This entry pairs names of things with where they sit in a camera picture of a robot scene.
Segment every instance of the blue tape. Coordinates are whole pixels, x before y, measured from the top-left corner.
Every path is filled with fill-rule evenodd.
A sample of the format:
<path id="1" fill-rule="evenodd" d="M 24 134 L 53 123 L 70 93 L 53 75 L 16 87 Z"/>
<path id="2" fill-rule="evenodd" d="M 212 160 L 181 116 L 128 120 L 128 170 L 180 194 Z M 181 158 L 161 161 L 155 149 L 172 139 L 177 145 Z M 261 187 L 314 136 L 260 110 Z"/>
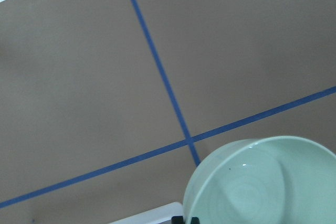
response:
<path id="1" fill-rule="evenodd" d="M 179 142 L 176 142 L 176 143 L 158 148 L 156 150 L 141 154 L 139 156 L 126 159 L 126 160 L 118 162 L 116 164 L 106 166 L 106 167 L 98 169 L 98 170 L 94 170 L 93 172 L 89 172 L 89 173 L 80 175 L 78 177 L 71 178 L 71 179 L 68 179 L 66 181 L 59 182 L 57 184 L 54 184 L 54 185 L 51 185 L 51 186 L 48 186 L 48 187 L 45 187 L 45 188 L 42 188 L 42 189 L 39 189 L 39 190 L 36 190 L 36 191 L 32 191 L 31 193 L 27 193 L 27 194 L 15 197 L 13 199 L 6 200 L 4 202 L 0 202 L 0 209 L 4 208 L 4 207 L 8 207 L 8 206 L 16 204 L 16 203 L 19 203 L 21 201 L 25 201 L 25 200 L 28 200 L 28 199 L 35 198 L 37 196 L 49 193 L 51 191 L 55 191 L 57 189 L 61 189 L 61 188 L 67 187 L 67 186 L 71 186 L 73 184 L 82 182 L 82 181 L 87 180 L 87 179 L 97 177 L 97 176 L 105 174 L 105 173 L 109 173 L 113 170 L 116 170 L 116 169 L 119 169 L 119 168 L 122 168 L 122 167 L 125 167 L 125 166 L 128 166 L 128 165 L 143 161 L 143 160 L 151 158 L 151 157 L 158 156 L 160 154 L 175 150 L 175 149 L 183 147 L 183 146 L 186 146 L 186 142 L 185 141 L 179 141 Z"/>
<path id="2" fill-rule="evenodd" d="M 144 35 L 146 37 L 147 43 L 148 43 L 148 45 L 150 47 L 150 50 L 152 52 L 152 55 L 153 55 L 153 58 L 155 60 L 156 66 L 157 66 L 157 68 L 158 68 L 158 70 L 160 72 L 160 75 L 161 75 L 162 81 L 164 83 L 164 86 L 165 86 L 165 88 L 167 90 L 169 98 L 170 98 L 170 100 L 172 102 L 172 105 L 174 107 L 176 116 L 177 116 L 177 118 L 179 120 L 179 123 L 180 123 L 180 126 L 182 128 L 185 140 L 186 140 L 186 142 L 187 142 L 187 144 L 188 144 L 188 146 L 190 148 L 190 151 L 191 151 L 191 154 L 193 156 L 194 162 L 195 162 L 195 164 L 197 166 L 197 165 L 200 164 L 201 161 L 200 161 L 198 153 L 196 151 L 196 148 L 195 148 L 195 145 L 194 145 L 194 141 L 193 141 L 193 139 L 190 136 L 188 127 L 187 127 L 186 122 L 185 122 L 185 120 L 183 118 L 180 106 L 179 106 L 179 104 L 177 102 L 177 99 L 175 97 L 173 89 L 172 89 L 172 87 L 171 87 L 171 85 L 169 83 L 167 74 L 166 74 L 166 72 L 165 72 L 165 70 L 163 68 L 163 65 L 161 63 L 159 54 L 158 54 L 158 52 L 156 50 L 156 47 L 155 47 L 155 44 L 154 44 L 154 42 L 152 40 L 151 34 L 149 33 L 147 24 L 146 24 L 146 22 L 145 22 L 145 20 L 143 18 L 143 15 L 141 13 L 141 10 L 140 10 L 140 7 L 138 5 L 138 2 L 137 2 L 137 0 L 131 0 L 131 2 L 132 2 L 132 5 L 134 7 L 135 13 L 136 13 L 136 15 L 138 17 L 138 20 L 139 20 L 139 23 L 141 25 L 142 31 L 143 31 L 143 33 L 144 33 Z"/>
<path id="3" fill-rule="evenodd" d="M 249 116 L 248 118 L 244 118 L 244 119 L 241 119 L 239 121 L 236 121 L 236 122 L 218 127 L 216 129 L 213 129 L 213 130 L 210 130 L 210 131 L 207 131 L 207 132 L 204 132 L 204 133 L 199 134 L 197 136 L 193 136 L 193 139 L 194 139 L 195 142 L 198 142 L 198 141 L 206 139 L 208 137 L 212 137 L 212 136 L 230 131 L 232 129 L 235 129 L 235 128 L 241 127 L 243 125 L 261 120 L 263 118 L 267 118 L 271 115 L 281 113 L 283 111 L 295 108 L 297 106 L 300 106 L 300 105 L 303 105 L 305 103 L 317 100 L 317 99 L 322 98 L 322 97 L 326 97 L 326 96 L 334 94 L 334 93 L 336 93 L 336 86 L 332 87 L 332 88 L 329 88 L 329 89 L 326 89 L 326 90 L 323 90 L 321 92 L 317 92 L 315 94 L 311 94 L 307 97 L 304 97 L 304 98 L 301 98 L 301 99 L 283 104 L 283 105 L 278 106 L 276 108 L 266 110 L 264 112 Z"/>

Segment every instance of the light green cup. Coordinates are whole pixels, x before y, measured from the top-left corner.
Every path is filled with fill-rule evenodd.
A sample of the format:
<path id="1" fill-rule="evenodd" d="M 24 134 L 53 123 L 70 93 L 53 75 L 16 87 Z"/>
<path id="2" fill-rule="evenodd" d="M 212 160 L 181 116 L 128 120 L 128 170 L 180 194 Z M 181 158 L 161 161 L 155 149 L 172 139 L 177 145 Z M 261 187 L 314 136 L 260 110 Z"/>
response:
<path id="1" fill-rule="evenodd" d="M 336 156 L 295 136 L 226 144 L 196 169 L 183 208 L 186 224 L 335 224 Z"/>

